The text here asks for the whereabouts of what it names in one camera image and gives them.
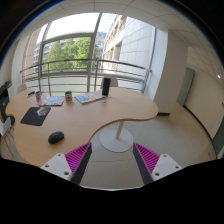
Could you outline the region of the pink ridged gripper left finger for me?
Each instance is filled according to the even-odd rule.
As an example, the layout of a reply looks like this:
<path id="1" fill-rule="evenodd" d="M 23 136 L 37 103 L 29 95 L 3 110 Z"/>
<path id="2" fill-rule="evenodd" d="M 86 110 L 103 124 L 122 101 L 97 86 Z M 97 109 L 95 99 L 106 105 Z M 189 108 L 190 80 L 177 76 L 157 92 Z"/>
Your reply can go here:
<path id="1" fill-rule="evenodd" d="M 91 154 L 92 144 L 87 143 L 67 154 L 57 153 L 42 166 L 42 169 L 79 185 Z"/>

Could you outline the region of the pink ridged gripper right finger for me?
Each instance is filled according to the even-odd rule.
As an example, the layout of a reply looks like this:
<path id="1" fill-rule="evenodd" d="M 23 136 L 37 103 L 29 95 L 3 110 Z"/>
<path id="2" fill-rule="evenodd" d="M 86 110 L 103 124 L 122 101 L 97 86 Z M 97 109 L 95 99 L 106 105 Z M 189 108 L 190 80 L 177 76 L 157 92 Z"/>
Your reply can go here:
<path id="1" fill-rule="evenodd" d="M 138 143 L 133 144 L 133 154 L 145 185 L 182 169 L 168 154 L 158 154 Z"/>

